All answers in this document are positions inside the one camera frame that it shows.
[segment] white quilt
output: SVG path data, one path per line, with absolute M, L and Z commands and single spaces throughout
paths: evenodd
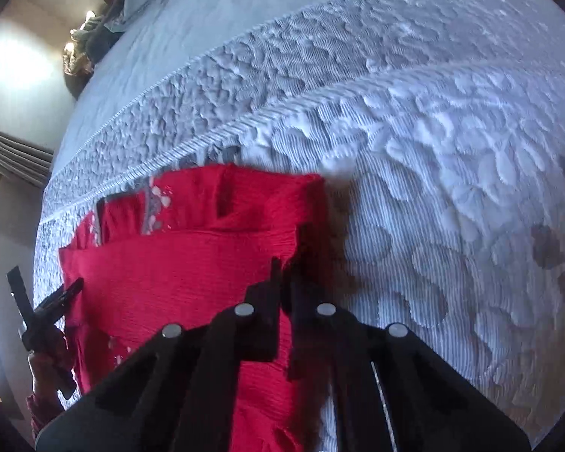
M 329 0 L 190 60 L 183 47 L 185 64 L 137 95 L 172 71 L 149 64 L 173 55 L 176 22 L 200 14 L 154 5 L 72 119 L 35 302 L 104 194 L 210 161 L 319 172 L 335 298 L 407 324 L 539 442 L 565 409 L 565 15 L 549 0 Z M 321 437 L 335 450 L 330 404 Z

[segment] silver screw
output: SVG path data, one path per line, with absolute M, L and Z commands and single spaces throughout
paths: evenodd
M 244 318 L 245 316 L 251 316 L 253 314 L 253 311 L 255 311 L 254 307 L 248 302 L 241 302 L 234 308 L 234 314 L 242 318 Z
M 318 305 L 316 312 L 321 316 L 332 316 L 337 312 L 337 308 L 330 302 L 323 302 Z
M 396 338 L 404 338 L 408 335 L 408 328 L 401 323 L 392 324 L 387 331 L 389 331 L 391 336 L 395 336 Z
M 165 325 L 161 330 L 163 338 L 177 338 L 182 334 L 182 326 L 175 323 Z

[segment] person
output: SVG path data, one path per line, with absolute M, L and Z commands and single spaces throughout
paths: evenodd
M 65 335 L 53 326 L 47 339 L 50 353 L 32 352 L 29 368 L 33 377 L 32 395 L 27 398 L 27 409 L 31 412 L 31 428 L 34 439 L 38 433 L 64 409 L 58 398 L 58 378 L 55 366 L 71 371 L 75 356 L 67 348 Z

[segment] human hand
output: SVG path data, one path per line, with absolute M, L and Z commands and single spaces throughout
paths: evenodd
M 54 402 L 58 401 L 58 376 L 55 367 L 67 371 L 73 368 L 73 354 L 67 348 L 65 335 L 58 328 L 52 327 L 47 335 L 50 353 L 33 352 L 29 355 L 29 368 L 34 378 L 34 394 Z

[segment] red fabric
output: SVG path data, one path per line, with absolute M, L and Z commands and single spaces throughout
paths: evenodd
M 83 393 L 162 326 L 208 324 L 240 302 L 248 285 L 268 278 L 274 256 L 286 264 L 301 255 L 312 276 L 328 271 L 320 176 L 209 166 L 164 173 L 151 188 L 162 204 L 151 235 L 141 233 L 145 194 L 133 194 L 104 205 L 100 246 L 89 214 L 60 251 L 65 284 L 84 278 L 66 316 Z M 277 360 L 241 365 L 230 450 L 302 450 L 305 396 L 286 380 L 290 344 L 281 315 Z

